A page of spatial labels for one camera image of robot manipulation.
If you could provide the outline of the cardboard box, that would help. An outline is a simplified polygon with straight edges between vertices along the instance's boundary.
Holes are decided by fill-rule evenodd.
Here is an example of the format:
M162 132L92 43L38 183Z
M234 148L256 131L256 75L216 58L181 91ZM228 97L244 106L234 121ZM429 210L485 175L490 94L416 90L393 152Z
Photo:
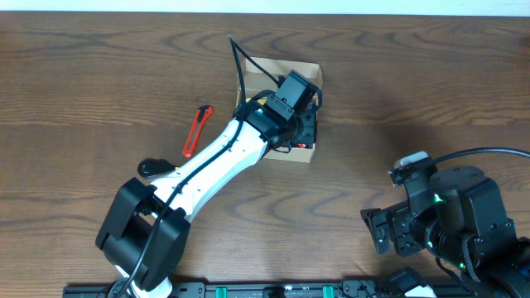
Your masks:
M319 88L323 85L322 72L318 64L290 60L274 60L260 57L253 57L253 60L276 79L281 75L287 76L291 70L295 70ZM241 66L243 69L243 81L246 88L245 92L247 98L253 97L264 89L277 91L277 86L274 82L246 58L241 62ZM264 158L278 161L310 163L315 150L316 144L314 144L312 149L291 147L291 151L288 153L287 149L283 147L280 149L280 152L273 150L269 151Z

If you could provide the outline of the red utility knife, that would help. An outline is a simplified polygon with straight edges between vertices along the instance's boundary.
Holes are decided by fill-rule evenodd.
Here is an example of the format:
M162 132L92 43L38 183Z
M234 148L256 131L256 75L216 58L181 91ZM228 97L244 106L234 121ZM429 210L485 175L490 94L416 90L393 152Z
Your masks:
M213 113L214 107L211 105L203 105L197 108L190 131L186 138L185 146L182 150L184 157L191 158L193 156L204 125Z

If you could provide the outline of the black tape measure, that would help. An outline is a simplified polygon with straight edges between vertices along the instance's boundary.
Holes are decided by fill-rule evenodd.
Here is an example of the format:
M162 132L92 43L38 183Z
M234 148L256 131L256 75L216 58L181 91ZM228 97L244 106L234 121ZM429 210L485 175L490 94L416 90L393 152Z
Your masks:
M154 179L160 175L166 175L179 167L170 163L166 159L147 158L141 161L137 166L137 173L144 179Z

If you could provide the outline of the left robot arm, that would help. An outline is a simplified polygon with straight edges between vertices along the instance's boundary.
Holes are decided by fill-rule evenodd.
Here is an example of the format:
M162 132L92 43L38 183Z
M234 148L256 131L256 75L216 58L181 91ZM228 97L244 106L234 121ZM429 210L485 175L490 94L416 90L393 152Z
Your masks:
M269 151L288 153L316 129L320 105L297 110L250 100L223 132L184 165L154 160L152 182L122 185L96 237L96 246L125 282L113 296L168 297L169 275L182 258L195 216L230 180Z

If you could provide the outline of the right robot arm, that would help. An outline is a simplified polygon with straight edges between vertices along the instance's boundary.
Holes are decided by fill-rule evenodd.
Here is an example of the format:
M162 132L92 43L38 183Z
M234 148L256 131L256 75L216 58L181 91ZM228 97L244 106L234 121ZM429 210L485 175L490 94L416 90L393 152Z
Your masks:
M427 250L460 271L477 297L529 295L529 240L518 237L498 184L473 166L391 171L407 198L360 214L376 250L401 257Z

